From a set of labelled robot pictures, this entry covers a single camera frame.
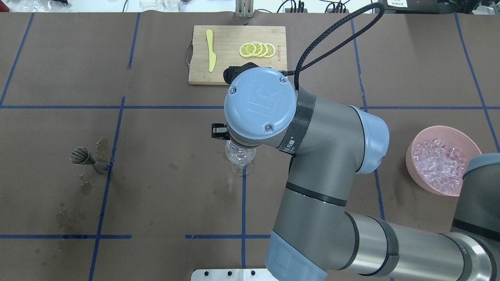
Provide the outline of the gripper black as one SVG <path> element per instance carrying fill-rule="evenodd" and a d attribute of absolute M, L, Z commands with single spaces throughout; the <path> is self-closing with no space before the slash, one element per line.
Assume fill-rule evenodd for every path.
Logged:
<path fill-rule="evenodd" d="M 211 138 L 220 140 L 230 140 L 230 133 L 226 123 L 211 124 Z"/>

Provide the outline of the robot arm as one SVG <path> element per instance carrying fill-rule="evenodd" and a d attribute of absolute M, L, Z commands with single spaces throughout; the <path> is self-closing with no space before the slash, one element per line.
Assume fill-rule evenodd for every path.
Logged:
<path fill-rule="evenodd" d="M 476 156 L 463 176 L 449 233 L 345 211 L 357 174 L 389 147 L 379 117 L 293 86 L 253 63 L 223 72 L 226 124 L 212 137 L 292 156 L 265 265 L 279 281 L 324 281 L 328 270 L 423 281 L 499 280 L 499 154 Z"/>

